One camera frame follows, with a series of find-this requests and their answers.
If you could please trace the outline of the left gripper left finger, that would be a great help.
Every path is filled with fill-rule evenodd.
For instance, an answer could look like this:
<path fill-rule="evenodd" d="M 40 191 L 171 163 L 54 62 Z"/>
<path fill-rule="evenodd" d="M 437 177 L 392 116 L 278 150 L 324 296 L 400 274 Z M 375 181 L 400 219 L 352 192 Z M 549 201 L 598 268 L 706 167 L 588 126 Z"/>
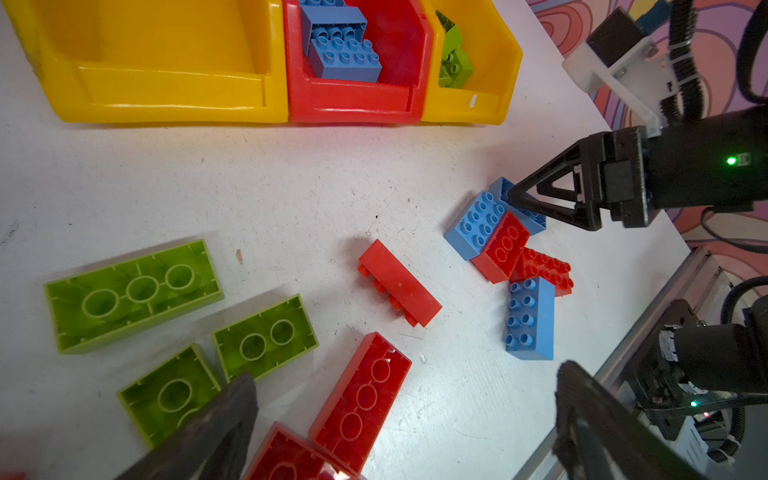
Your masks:
<path fill-rule="evenodd" d="M 258 415 L 255 380 L 240 375 L 121 479 L 238 479 Z"/>

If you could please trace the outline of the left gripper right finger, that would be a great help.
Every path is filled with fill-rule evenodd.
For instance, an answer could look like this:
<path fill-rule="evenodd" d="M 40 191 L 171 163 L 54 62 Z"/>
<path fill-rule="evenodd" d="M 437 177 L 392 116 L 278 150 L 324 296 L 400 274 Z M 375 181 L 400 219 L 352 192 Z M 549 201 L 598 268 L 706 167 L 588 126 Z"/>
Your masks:
<path fill-rule="evenodd" d="M 574 361 L 559 367 L 552 452 L 570 479 L 701 479 Z"/>

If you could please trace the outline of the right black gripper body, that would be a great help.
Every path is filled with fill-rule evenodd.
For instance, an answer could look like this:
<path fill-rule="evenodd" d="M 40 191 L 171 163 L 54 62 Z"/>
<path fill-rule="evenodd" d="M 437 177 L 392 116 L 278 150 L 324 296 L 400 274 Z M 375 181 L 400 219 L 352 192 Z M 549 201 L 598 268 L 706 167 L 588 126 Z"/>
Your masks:
<path fill-rule="evenodd" d="M 579 152 L 575 223 L 588 231 L 600 229 L 603 209 L 642 228 L 659 210 L 744 211 L 767 197 L 764 106 L 671 126 L 654 138 L 642 127 L 601 132 Z"/>

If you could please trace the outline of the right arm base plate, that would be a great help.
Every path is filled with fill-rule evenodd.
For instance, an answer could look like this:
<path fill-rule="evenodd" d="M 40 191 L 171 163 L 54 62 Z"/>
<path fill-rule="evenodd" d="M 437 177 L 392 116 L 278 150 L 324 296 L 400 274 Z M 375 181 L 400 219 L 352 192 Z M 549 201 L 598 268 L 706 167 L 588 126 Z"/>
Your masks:
<path fill-rule="evenodd" d="M 762 382 L 745 325 L 706 325 L 697 319 L 682 323 L 677 320 L 680 316 L 674 313 L 670 323 L 651 336 L 651 364 L 637 369 L 640 384 L 632 388 L 658 427 L 687 416 L 662 417 L 660 410 L 688 408 L 708 392 L 752 392 Z"/>

